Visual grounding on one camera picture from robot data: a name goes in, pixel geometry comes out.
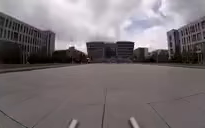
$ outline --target paving tile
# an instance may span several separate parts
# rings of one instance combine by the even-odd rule
[[[156,103],[152,106],[171,128],[205,127],[205,111],[184,100]]]
[[[205,110],[205,94],[201,93],[184,99],[189,101],[191,105],[198,106],[199,108]]]
[[[109,92],[104,128],[128,128],[130,117],[135,117],[142,128],[168,128],[152,107],[132,92]]]

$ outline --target wide walkway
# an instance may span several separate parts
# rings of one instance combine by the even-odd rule
[[[0,74],[7,128],[205,128],[205,69],[89,64]]]

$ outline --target distant building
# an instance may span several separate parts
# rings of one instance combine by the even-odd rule
[[[42,31],[0,12],[0,44],[0,51],[8,44],[16,45],[20,56],[19,63],[26,63],[31,54],[52,55],[55,49],[55,33]]]
[[[177,54],[181,53],[180,37],[178,30],[167,32],[169,59],[173,59]]]
[[[149,49],[148,48],[139,47],[139,48],[134,50],[135,61],[143,62],[143,61],[146,60],[148,55],[149,55]]]
[[[133,56],[134,42],[119,41],[110,42],[87,42],[88,57],[93,61],[105,61],[108,58],[130,58]]]
[[[116,58],[117,57],[117,44],[105,43],[105,57]]]
[[[69,47],[66,50],[57,50],[53,53],[53,58],[55,62],[59,63],[87,62],[86,54],[75,49],[75,47]]]
[[[151,58],[157,63],[165,63],[168,62],[168,50],[166,49],[158,49],[152,51],[150,54]]]
[[[130,58],[133,56],[134,42],[118,41],[117,42],[117,56],[118,58]]]
[[[179,35],[178,40],[180,42],[182,56],[188,53],[196,53],[198,62],[205,63],[205,16],[179,28],[178,30],[167,32],[170,56],[174,53],[175,38],[173,38],[173,33]]]
[[[95,60],[102,60],[105,57],[105,45],[104,42],[87,42],[88,57]]]

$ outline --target office building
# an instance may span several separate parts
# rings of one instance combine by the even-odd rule
[[[88,57],[95,60],[102,60],[105,57],[105,44],[104,42],[87,42],[87,53]]]
[[[31,54],[52,55],[55,49],[55,33],[42,31],[0,12],[0,49],[6,43],[16,45],[20,63],[27,63]]]
[[[88,57],[98,62],[108,58],[130,58],[133,56],[134,42],[87,42]]]
[[[117,56],[118,58],[130,58],[133,56],[134,42],[118,41],[117,43]]]
[[[175,32],[179,34],[182,56],[185,53],[196,53],[198,62],[205,63],[205,16],[179,28]],[[168,37],[169,50],[172,49],[171,45],[169,45],[171,42],[170,38],[172,37]]]
[[[143,62],[148,57],[148,54],[149,54],[148,48],[139,47],[134,50],[134,59],[137,62]]]
[[[177,54],[180,54],[181,45],[178,30],[171,30],[167,32],[168,53],[169,59],[174,59]]]
[[[157,63],[166,63],[168,62],[168,53],[169,51],[166,49],[157,49],[152,51],[150,56]]]

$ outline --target cloud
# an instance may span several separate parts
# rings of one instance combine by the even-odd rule
[[[0,11],[56,33],[56,49],[89,40],[167,48],[166,32],[205,15],[205,0],[0,0]]]

